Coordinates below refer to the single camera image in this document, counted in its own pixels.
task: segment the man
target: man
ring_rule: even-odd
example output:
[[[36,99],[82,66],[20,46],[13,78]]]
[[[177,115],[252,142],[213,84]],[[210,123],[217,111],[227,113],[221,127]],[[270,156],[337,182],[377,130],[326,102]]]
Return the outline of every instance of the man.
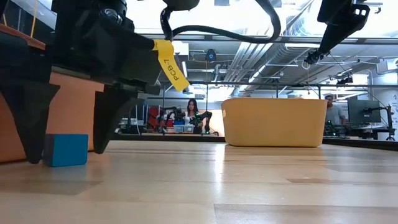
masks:
[[[334,125],[344,125],[346,117],[343,115],[343,110],[340,107],[333,105],[333,96],[325,96],[325,100],[328,101],[326,109],[326,122],[331,121]]]

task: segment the long dark hair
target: long dark hair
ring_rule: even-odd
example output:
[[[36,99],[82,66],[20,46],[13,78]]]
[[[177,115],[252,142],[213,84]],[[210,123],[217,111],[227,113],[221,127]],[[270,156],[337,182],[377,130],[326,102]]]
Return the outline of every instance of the long dark hair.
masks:
[[[189,101],[188,101],[188,106],[187,106],[187,111],[188,111],[188,115],[190,114],[190,110],[189,110],[189,104],[191,103],[191,102],[193,102],[193,105],[194,105],[194,109],[193,109],[193,112],[195,113],[195,114],[197,114],[199,111],[198,111],[198,103],[197,103],[197,101],[195,100],[195,99],[189,99]]]

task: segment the yellow tag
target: yellow tag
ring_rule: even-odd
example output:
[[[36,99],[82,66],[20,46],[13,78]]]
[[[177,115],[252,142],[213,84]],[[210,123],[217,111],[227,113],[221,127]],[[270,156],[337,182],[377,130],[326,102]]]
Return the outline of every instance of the yellow tag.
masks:
[[[157,50],[159,56],[157,57],[160,66],[174,88],[177,91],[182,91],[189,86],[188,80],[181,72],[177,63],[174,60],[174,47],[169,40],[154,40],[155,47],[152,50]]]

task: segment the yellow bin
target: yellow bin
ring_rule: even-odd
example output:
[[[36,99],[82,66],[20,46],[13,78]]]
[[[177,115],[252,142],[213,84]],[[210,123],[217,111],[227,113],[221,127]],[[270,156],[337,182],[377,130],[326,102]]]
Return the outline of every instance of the yellow bin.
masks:
[[[318,147],[326,100],[234,98],[223,102],[225,141],[232,146]]]

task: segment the computer monitor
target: computer monitor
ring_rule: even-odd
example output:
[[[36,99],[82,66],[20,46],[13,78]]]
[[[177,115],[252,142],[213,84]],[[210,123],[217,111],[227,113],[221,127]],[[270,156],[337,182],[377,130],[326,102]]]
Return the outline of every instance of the computer monitor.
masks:
[[[380,103],[372,100],[348,100],[348,118],[352,124],[380,123],[380,110],[367,112],[369,108],[379,108]]]

